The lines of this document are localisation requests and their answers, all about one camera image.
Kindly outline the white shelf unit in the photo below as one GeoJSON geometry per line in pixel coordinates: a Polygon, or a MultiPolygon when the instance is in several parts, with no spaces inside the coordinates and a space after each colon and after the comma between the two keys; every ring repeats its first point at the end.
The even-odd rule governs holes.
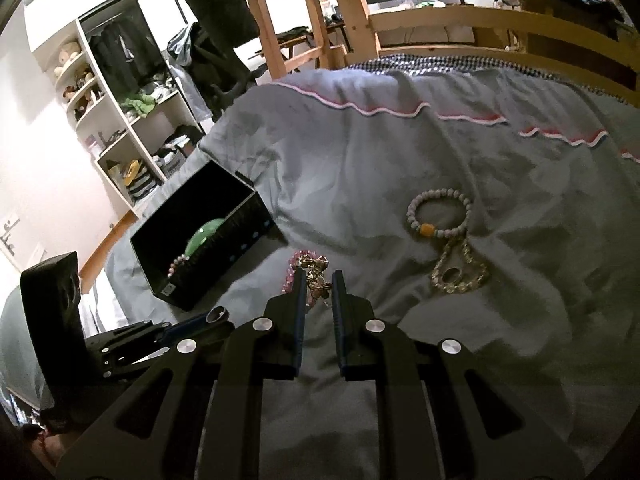
{"type": "Polygon", "coordinates": [[[94,168],[140,218],[192,151],[184,129],[203,131],[180,81],[162,64],[130,99],[119,99],[77,18],[29,47],[94,168]]]}

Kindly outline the black jewelry box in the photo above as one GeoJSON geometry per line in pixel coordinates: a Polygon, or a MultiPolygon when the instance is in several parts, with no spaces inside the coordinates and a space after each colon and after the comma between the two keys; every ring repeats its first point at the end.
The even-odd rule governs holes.
{"type": "Polygon", "coordinates": [[[131,239],[153,295],[190,311],[265,235],[277,232],[253,183],[206,162],[131,239]]]}

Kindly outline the checkered bed sheet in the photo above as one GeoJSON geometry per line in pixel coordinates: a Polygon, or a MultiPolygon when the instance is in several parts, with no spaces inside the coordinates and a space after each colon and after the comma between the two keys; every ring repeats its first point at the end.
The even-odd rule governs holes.
{"type": "Polygon", "coordinates": [[[593,84],[583,84],[569,76],[552,72],[552,70],[528,67],[510,61],[499,60],[498,58],[488,58],[488,56],[391,54],[382,56],[382,58],[374,58],[366,62],[355,63],[349,65],[349,68],[353,70],[364,70],[367,73],[375,75],[384,75],[393,70],[397,70],[398,72],[407,73],[410,76],[444,73],[475,73],[481,70],[512,70],[512,72],[527,77],[560,82],[561,84],[574,84],[582,90],[588,91],[596,96],[609,96],[618,102],[631,105],[631,100],[622,96],[618,91],[608,91],[593,84]]]}

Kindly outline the black office chair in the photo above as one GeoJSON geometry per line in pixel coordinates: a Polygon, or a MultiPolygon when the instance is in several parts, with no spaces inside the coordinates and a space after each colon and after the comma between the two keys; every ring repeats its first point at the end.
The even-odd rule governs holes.
{"type": "Polygon", "coordinates": [[[259,28],[245,0],[186,0],[201,29],[214,47],[216,72],[221,81],[209,91],[216,118],[242,96],[255,76],[235,49],[259,36],[259,28]]]}

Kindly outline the wooden bed frame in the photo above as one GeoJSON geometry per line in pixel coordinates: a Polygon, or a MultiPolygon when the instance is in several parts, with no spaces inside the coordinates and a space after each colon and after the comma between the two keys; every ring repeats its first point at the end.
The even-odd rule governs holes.
{"type": "Polygon", "coordinates": [[[305,0],[311,21],[314,46],[285,61],[274,32],[267,0],[247,0],[260,29],[260,44],[270,76],[279,79],[310,61],[321,68],[337,70],[380,56],[411,54],[423,56],[484,56],[521,66],[546,70],[578,84],[600,89],[628,103],[639,104],[639,45],[605,37],[588,27],[561,20],[551,14],[525,11],[445,6],[371,14],[366,0],[337,0],[346,26],[348,46],[332,46],[320,0],[305,0]],[[592,54],[591,60],[562,61],[556,54],[530,53],[525,44],[518,50],[474,44],[414,42],[382,47],[381,32],[397,32],[427,27],[468,28],[481,32],[504,32],[525,41],[532,37],[546,40],[555,51],[572,48],[592,54]]]}

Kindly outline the green jade bangle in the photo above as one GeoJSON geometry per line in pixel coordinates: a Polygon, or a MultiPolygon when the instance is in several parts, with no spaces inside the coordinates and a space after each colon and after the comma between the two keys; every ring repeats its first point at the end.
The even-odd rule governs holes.
{"type": "Polygon", "coordinates": [[[218,229],[224,224],[224,219],[213,219],[204,223],[196,232],[191,236],[183,255],[186,258],[190,258],[194,252],[198,250],[209,238],[211,238],[218,229]]]}

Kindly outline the grey duvet with red trim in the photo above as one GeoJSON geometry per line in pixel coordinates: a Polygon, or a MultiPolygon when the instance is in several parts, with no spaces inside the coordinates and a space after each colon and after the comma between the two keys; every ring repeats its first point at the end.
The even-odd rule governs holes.
{"type": "Polygon", "coordinates": [[[639,474],[635,108],[510,70],[289,76],[227,110],[117,245],[129,321],[227,322],[172,346],[171,432],[89,432],[91,479],[634,479],[639,474]],[[276,225],[190,311],[156,298],[131,239],[206,162],[253,183],[276,225]],[[425,238],[432,188],[472,200],[425,238]],[[303,252],[370,301],[373,378],[338,368],[332,292],[302,366],[267,379],[267,302],[303,252]]]}

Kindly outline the gold flower brooch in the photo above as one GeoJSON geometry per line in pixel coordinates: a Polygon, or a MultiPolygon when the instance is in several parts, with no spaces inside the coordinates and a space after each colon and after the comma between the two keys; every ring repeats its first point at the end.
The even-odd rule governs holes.
{"type": "Polygon", "coordinates": [[[332,288],[324,276],[329,267],[328,258],[314,252],[303,252],[298,258],[298,266],[306,274],[307,306],[312,308],[318,301],[327,300],[332,288]]]}

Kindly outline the grey bead bracelet orange bead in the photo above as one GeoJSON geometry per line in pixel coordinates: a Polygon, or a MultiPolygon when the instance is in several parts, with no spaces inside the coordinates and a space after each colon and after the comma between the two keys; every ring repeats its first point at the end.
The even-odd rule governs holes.
{"type": "Polygon", "coordinates": [[[452,240],[465,236],[472,205],[469,196],[455,188],[432,188],[410,200],[406,221],[422,237],[452,240]]]}

